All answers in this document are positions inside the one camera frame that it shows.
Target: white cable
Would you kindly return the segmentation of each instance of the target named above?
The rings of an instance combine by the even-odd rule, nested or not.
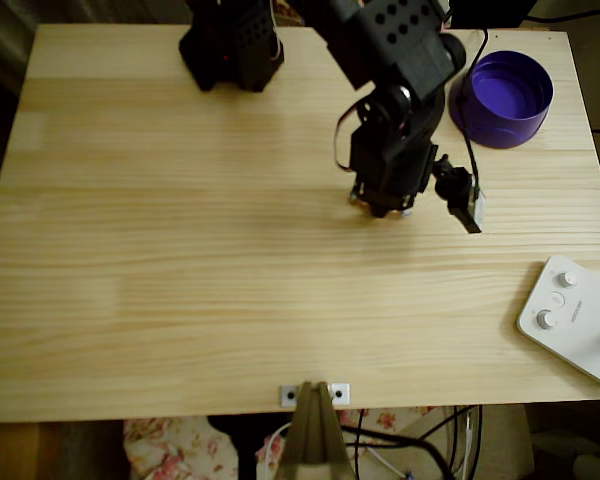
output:
[[[278,42],[278,51],[276,52],[276,56],[272,58],[275,62],[278,57],[280,57],[280,53],[282,53],[282,44],[280,43],[280,37],[278,36],[278,29],[276,28],[276,16],[273,13],[273,0],[269,0],[269,6],[271,7],[271,21],[273,22],[273,33],[276,36],[276,41]]]
[[[264,480],[267,480],[267,477],[269,476],[269,457],[271,456],[271,447],[273,446],[273,442],[275,442],[276,437],[278,435],[280,435],[282,432],[284,432],[290,426],[291,426],[291,422],[287,423],[286,425],[281,426],[278,430],[273,432],[273,435],[271,435],[271,438],[269,439],[269,443],[267,443],[267,449],[264,451],[264,475],[263,475]]]
[[[473,442],[473,410],[467,412],[467,431],[464,445],[464,459],[462,460],[462,480],[467,480],[469,470],[467,469],[467,461],[471,452],[471,443]]]
[[[382,463],[385,467],[387,467],[389,470],[391,470],[393,473],[395,473],[396,475],[398,475],[399,478],[404,479],[406,477],[404,472],[401,472],[400,470],[398,470],[396,467],[394,467],[393,465],[391,465],[389,462],[387,462],[384,458],[382,458],[380,456],[380,454],[378,452],[376,452],[373,448],[369,448],[367,447],[367,451],[373,455],[374,457],[376,457],[378,459],[378,461],[380,463]]]

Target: button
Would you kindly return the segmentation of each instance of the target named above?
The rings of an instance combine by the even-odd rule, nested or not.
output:
[[[578,276],[573,272],[564,272],[558,275],[558,282],[565,288],[575,287],[578,284]]]
[[[538,321],[538,325],[540,325],[540,328],[543,328],[545,330],[550,330],[558,325],[558,322],[555,319],[554,315],[551,313],[551,310],[541,310],[538,313],[536,320]]]
[[[556,308],[562,308],[562,307],[564,307],[564,304],[566,303],[562,294],[558,293],[558,292],[551,292],[550,298],[551,298],[551,305],[553,305]]]

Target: metal bracket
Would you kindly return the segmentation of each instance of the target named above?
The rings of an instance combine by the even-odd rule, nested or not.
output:
[[[283,385],[280,387],[280,406],[294,408],[298,402],[300,387],[302,385]],[[349,405],[351,403],[351,386],[348,383],[330,383],[327,388],[334,406]]]

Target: wooden tabletop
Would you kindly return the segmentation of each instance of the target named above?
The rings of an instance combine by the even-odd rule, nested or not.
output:
[[[543,262],[600,273],[600,169],[566,34],[492,32],[549,71],[539,133],[476,147],[486,231],[433,192],[402,220],[346,202],[353,92],[311,30],[280,29],[263,94],[201,93],[184,26],[42,26],[0,178],[0,421],[600,398],[518,333]],[[480,32],[462,32],[468,57]],[[440,152],[468,165],[445,115]]]

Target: floral fabric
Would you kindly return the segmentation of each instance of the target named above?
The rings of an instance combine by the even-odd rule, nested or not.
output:
[[[387,433],[399,433],[429,412],[432,407],[366,410],[362,427]],[[357,426],[359,410],[340,411],[342,425]],[[345,442],[354,435],[344,434]],[[265,465],[265,447],[257,452],[258,478],[269,469],[273,478],[284,450],[284,438],[278,436]],[[376,443],[365,439],[365,443]],[[235,480],[238,456],[228,435],[214,429],[206,417],[149,418],[127,420],[124,447],[135,473],[144,480]],[[353,448],[348,448],[353,459]]]

